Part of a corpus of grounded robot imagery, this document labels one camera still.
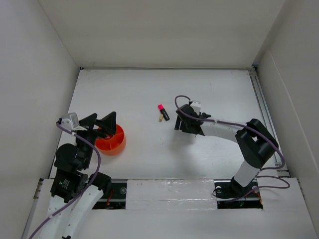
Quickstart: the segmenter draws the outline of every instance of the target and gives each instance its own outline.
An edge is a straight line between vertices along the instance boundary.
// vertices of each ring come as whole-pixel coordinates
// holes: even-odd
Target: white robotic arm
[[[50,198],[50,205],[48,208],[47,216],[50,217],[57,210],[65,206],[63,198],[58,196]],[[68,207],[58,215],[54,216],[44,226],[38,239],[56,239],[62,238],[63,230],[68,222],[72,207]]]
[[[223,198],[237,198],[247,193],[251,189],[249,187],[250,183],[268,159],[274,154],[275,150],[273,147],[263,138],[258,137],[258,135],[246,129],[221,124],[218,123],[217,120],[207,121],[206,119],[211,116],[206,113],[201,113],[201,103],[198,101],[190,101],[188,105],[183,105],[176,112],[178,116],[175,130],[203,136],[220,137],[239,145],[244,156],[244,162],[231,179],[228,189],[229,192],[223,194]],[[276,140],[259,120],[252,119],[247,123],[247,126],[260,132],[278,147]]]
[[[103,190],[91,185],[73,207],[68,221],[64,224],[63,239],[77,238],[79,231],[94,205],[104,195]]]

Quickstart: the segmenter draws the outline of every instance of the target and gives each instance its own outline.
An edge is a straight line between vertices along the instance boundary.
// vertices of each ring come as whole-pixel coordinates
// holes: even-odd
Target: white platform
[[[118,156],[102,155],[100,172],[126,179],[230,179],[243,161],[237,144],[216,137],[195,137],[174,130],[174,97],[184,94],[202,102],[216,119],[262,120],[246,70],[82,70],[69,112],[79,119],[117,112],[127,137]],[[171,120],[159,122],[158,104]],[[59,145],[74,142],[63,133]],[[93,153],[90,174],[96,168]],[[55,167],[50,177],[54,177]]]
[[[77,239],[316,239],[298,182],[288,181],[289,189],[262,190],[263,210],[218,210],[209,193],[212,180],[175,180],[172,186],[131,180],[130,209],[92,210]],[[45,219],[52,182],[43,183],[29,235]]]

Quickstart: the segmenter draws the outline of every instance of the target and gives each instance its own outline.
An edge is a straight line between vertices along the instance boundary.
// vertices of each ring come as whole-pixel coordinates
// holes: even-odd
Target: white table surface
[[[102,155],[100,168],[112,178],[232,178],[243,162],[237,144],[174,130],[174,97],[180,94],[201,101],[202,112],[216,119],[262,119],[246,70],[81,70],[69,112],[79,119],[117,112],[127,145],[120,155]],[[186,102],[179,100],[180,105]],[[158,104],[164,105],[169,121],[159,122]],[[63,133],[59,145],[74,140]],[[86,173],[96,165],[93,153]]]

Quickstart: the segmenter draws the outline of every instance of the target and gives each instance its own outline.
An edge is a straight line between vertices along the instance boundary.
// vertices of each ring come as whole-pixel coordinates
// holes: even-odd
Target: white wall
[[[39,0],[78,66],[245,68],[285,0]]]
[[[268,32],[262,46],[259,49],[258,54],[256,55],[256,58],[254,60],[253,64],[260,64],[260,61],[262,60],[264,54],[269,49],[270,45],[273,43],[275,37],[277,36],[280,27],[282,26],[282,23],[288,14],[288,11],[290,10],[291,4],[294,0],[285,0],[283,6],[280,9],[280,12],[278,13],[270,31]]]
[[[21,238],[78,70],[36,0],[0,1],[0,234]]]
[[[319,1],[293,0],[258,69],[290,172],[319,233]]]

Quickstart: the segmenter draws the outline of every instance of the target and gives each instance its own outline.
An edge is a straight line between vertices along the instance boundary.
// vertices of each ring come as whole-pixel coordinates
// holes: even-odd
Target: orange bowl
[[[116,133],[107,138],[98,138],[95,146],[102,154],[113,156],[121,153],[126,145],[126,137],[122,127],[116,125]]]

